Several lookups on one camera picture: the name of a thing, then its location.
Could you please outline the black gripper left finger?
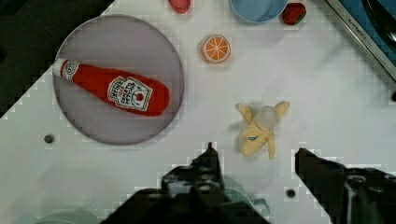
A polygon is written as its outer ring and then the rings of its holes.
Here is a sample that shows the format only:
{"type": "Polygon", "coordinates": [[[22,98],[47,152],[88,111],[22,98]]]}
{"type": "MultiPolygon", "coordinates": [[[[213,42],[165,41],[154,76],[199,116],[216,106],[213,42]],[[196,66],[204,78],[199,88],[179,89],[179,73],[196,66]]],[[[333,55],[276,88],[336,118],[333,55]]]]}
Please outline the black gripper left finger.
{"type": "Polygon", "coordinates": [[[246,202],[225,193],[219,153],[209,146],[189,165],[163,176],[158,189],[141,189],[102,224],[268,224],[246,202]]]}

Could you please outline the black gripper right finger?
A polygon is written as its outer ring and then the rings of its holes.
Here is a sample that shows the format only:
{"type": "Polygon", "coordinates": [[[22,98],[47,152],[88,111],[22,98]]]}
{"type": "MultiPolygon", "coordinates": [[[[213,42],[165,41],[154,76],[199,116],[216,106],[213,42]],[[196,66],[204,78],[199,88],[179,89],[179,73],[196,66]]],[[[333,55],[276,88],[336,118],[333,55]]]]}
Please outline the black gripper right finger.
{"type": "Polygon", "coordinates": [[[295,153],[295,173],[332,224],[396,224],[396,179],[375,168],[347,168],[306,148],[295,153]]]}

